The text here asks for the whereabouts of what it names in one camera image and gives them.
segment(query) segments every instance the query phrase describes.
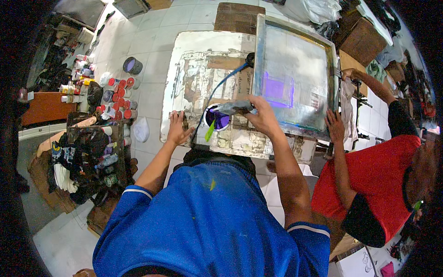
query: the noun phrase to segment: blue jersey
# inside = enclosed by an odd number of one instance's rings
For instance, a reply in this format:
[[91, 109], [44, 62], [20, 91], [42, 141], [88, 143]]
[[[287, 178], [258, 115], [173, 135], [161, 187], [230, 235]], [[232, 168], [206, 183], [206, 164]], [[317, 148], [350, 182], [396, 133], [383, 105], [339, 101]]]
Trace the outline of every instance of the blue jersey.
[[329, 230], [296, 222], [285, 230], [255, 178], [210, 162], [182, 166], [155, 197], [128, 186], [93, 254], [97, 276], [136, 268], [185, 276], [327, 276]]

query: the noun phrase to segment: screen printing frame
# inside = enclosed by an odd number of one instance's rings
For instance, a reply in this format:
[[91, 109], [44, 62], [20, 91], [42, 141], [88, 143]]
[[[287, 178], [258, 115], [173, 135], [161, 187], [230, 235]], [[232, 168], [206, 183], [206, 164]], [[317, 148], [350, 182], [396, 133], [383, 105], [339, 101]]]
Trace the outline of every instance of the screen printing frame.
[[[264, 75], [264, 54], [266, 48], [266, 25], [274, 26], [282, 30], [294, 33], [302, 36], [304, 39], [317, 43], [325, 48], [326, 62], [328, 66], [327, 70], [327, 108], [332, 110], [338, 109], [338, 97], [339, 97], [339, 77], [334, 73], [338, 72], [338, 58], [335, 50], [335, 45], [331, 41], [323, 38], [322, 36], [314, 33], [308, 29], [301, 28], [288, 21], [266, 16], [263, 14], [257, 15], [257, 32], [256, 32], [256, 52], [254, 62], [254, 78], [251, 83], [252, 94], [261, 96], [263, 89], [263, 75]], [[311, 137], [319, 140], [329, 141], [329, 133], [326, 126], [324, 129], [310, 129], [303, 126], [298, 126], [293, 123], [279, 121], [280, 127], [283, 132], [293, 135], [299, 135], [303, 137]]]

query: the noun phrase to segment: white stripe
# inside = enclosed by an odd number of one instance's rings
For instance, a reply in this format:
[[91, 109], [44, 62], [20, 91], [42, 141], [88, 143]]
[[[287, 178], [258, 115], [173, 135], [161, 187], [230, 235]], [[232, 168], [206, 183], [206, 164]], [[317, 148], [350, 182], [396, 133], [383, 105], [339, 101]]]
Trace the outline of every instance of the white stripe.
[[145, 192], [145, 191], [143, 191], [143, 190], [138, 190], [138, 189], [135, 189], [135, 188], [128, 188], [128, 189], [124, 190], [123, 193], [125, 193], [125, 192], [127, 192], [127, 191], [135, 191], [135, 192], [141, 192], [141, 193], [144, 193], [144, 194], [146, 194], [149, 198], [151, 198], [151, 200], [152, 200], [152, 196], [151, 196], [149, 193], [147, 193], [147, 192]]
[[309, 226], [306, 226], [306, 225], [297, 225], [297, 226], [294, 226], [292, 228], [289, 228], [288, 229], [288, 233], [291, 232], [292, 230], [295, 230], [295, 229], [306, 229], [306, 230], [309, 230], [309, 231], [312, 231], [312, 232], [316, 232], [316, 233], [320, 233], [320, 234], [326, 235], [326, 236], [328, 236], [328, 238], [330, 238], [329, 233], [326, 232], [325, 230], [317, 229], [317, 228], [312, 228], [312, 227], [309, 227]]

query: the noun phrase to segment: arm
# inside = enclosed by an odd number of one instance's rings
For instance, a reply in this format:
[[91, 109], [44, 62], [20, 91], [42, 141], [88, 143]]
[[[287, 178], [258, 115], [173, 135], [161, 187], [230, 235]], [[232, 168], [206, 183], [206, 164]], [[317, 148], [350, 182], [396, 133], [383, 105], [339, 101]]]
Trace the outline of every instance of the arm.
[[383, 100], [386, 104], [391, 104], [392, 101], [395, 101], [395, 97], [390, 93], [390, 91], [380, 83], [376, 78], [369, 76], [368, 74], [361, 72], [354, 68], [349, 68], [343, 70], [342, 80], [345, 81], [346, 77], [349, 77], [351, 80], [360, 79], [363, 83], [365, 83], [375, 95], [377, 95], [381, 100]]
[[342, 118], [338, 111], [335, 114], [332, 110], [326, 112], [327, 118], [325, 118], [326, 125], [329, 129], [329, 136], [334, 144], [334, 167], [335, 167], [335, 182], [337, 184], [337, 192], [340, 196], [340, 201], [346, 210], [348, 210], [352, 201], [354, 200], [356, 191], [352, 190], [349, 181], [348, 166], [345, 159], [345, 148], [343, 140], [345, 136], [345, 127], [343, 126]]
[[187, 131], [183, 131], [183, 111], [181, 111], [180, 115], [177, 114], [177, 111], [173, 111], [169, 119], [171, 123], [169, 125], [166, 143], [163, 144], [163, 147], [135, 183], [137, 186], [146, 188], [153, 195], [159, 193], [163, 188], [169, 162], [171, 161], [171, 156], [175, 148], [185, 142], [194, 130], [194, 128], [190, 128]]
[[274, 148], [277, 180], [285, 216], [285, 228], [297, 221], [312, 222], [311, 198], [306, 180], [289, 147], [285, 134], [280, 129], [271, 106], [262, 97], [249, 95], [249, 100], [258, 110], [257, 114], [244, 116], [254, 127], [269, 137]]

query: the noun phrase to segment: man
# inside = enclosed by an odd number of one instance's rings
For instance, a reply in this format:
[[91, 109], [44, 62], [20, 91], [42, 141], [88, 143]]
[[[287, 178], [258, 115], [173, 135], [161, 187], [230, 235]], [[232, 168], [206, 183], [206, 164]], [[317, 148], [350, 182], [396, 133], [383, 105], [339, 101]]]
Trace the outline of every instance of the man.
[[[362, 243], [383, 247], [434, 188], [439, 151], [434, 142], [421, 146], [412, 119], [380, 82], [356, 69], [344, 70], [347, 77], [362, 80], [388, 105], [392, 139], [345, 155], [343, 123], [338, 112], [328, 111], [334, 161], [322, 170], [311, 208], [317, 222], [341, 225]], [[332, 233], [331, 250], [344, 234]]]
[[184, 132], [171, 113], [167, 141], [128, 186], [93, 255], [98, 276], [326, 276], [329, 230], [312, 223], [307, 183], [269, 104], [245, 116], [274, 147], [285, 227], [266, 207], [250, 159], [191, 150], [163, 183]]

